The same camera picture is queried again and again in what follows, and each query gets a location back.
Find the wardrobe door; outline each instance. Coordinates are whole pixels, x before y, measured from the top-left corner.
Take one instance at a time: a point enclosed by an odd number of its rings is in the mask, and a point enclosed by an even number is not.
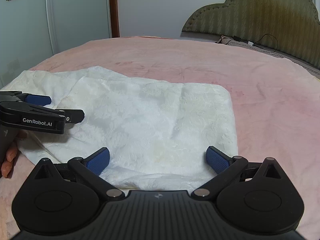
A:
[[[0,81],[51,57],[45,0],[0,0]]]
[[[56,53],[110,38],[107,0],[52,0]]]

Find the wooden door frame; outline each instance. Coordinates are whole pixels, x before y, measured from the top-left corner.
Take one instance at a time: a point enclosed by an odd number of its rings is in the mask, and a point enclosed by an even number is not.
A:
[[[109,0],[110,5],[110,22],[113,38],[120,37],[119,17],[118,17],[118,0]]]

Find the pink bedsheet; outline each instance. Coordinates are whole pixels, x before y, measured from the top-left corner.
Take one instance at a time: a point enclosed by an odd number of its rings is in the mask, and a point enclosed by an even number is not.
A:
[[[251,162],[268,156],[278,160],[305,204],[298,231],[309,240],[320,239],[320,82],[300,65],[222,44],[132,37],[91,41],[33,69],[59,72],[95,65],[130,77],[226,88],[239,155]],[[18,230],[10,205],[32,167],[20,156],[12,178],[0,180],[0,239]]]

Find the human hand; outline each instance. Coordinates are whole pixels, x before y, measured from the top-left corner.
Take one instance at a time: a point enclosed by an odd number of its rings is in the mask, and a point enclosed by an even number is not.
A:
[[[17,134],[17,138],[18,139],[25,139],[27,137],[26,132],[20,130]],[[4,160],[4,162],[2,163],[1,166],[1,173],[3,177],[7,177],[9,172],[12,170],[13,167],[13,160],[14,158],[17,156],[18,153],[18,146],[16,141],[13,141],[12,144],[10,145],[10,147],[7,150],[6,153],[6,159]]]

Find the white cloth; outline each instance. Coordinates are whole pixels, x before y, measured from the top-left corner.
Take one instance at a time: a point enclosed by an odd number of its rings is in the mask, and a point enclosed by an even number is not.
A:
[[[215,175],[205,162],[208,146],[238,153],[230,94],[219,85],[129,78],[91,67],[24,71],[3,90],[48,95],[51,108],[85,113],[64,135],[29,132],[19,147],[32,163],[43,157],[65,163],[107,147],[110,164],[100,176],[125,191],[190,192]]]

